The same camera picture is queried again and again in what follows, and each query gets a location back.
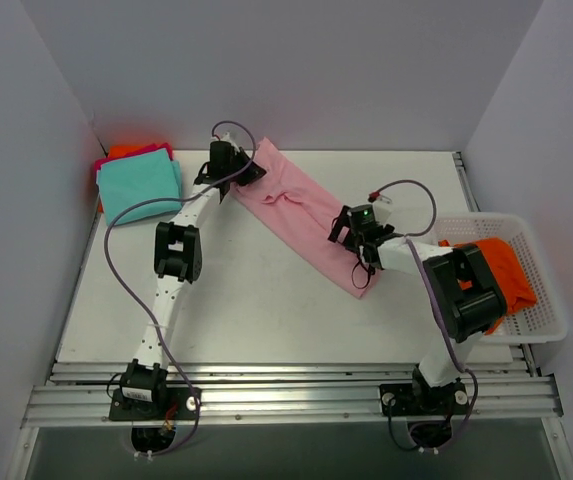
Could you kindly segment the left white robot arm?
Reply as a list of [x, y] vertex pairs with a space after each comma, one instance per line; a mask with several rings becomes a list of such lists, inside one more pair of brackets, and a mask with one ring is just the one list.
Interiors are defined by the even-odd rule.
[[157, 286], [153, 304], [144, 308], [151, 322], [117, 390], [119, 403], [131, 403], [145, 419], [156, 419], [167, 409], [166, 378], [173, 363], [169, 347], [179, 306], [202, 271], [201, 228], [233, 184], [249, 185], [264, 175], [265, 171], [230, 136], [214, 136], [209, 159], [193, 182], [190, 200], [155, 229], [153, 270]]

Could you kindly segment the pink t shirt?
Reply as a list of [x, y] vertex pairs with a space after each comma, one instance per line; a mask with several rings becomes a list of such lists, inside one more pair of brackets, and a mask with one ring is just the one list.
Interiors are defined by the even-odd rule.
[[267, 138], [254, 161], [267, 173], [235, 187], [235, 198], [285, 245], [326, 279], [360, 299], [378, 280], [357, 265], [355, 254], [328, 240], [341, 202], [283, 155]]

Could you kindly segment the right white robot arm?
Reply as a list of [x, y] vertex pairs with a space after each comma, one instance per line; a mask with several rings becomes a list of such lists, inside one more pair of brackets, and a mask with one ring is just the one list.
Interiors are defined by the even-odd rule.
[[372, 204], [344, 206], [328, 240], [355, 254], [370, 274], [392, 270], [422, 280], [440, 339], [413, 371], [413, 406], [430, 413], [445, 402], [446, 393], [464, 396], [456, 382], [467, 372], [466, 361], [507, 313], [504, 294], [480, 248], [415, 242], [379, 222]]

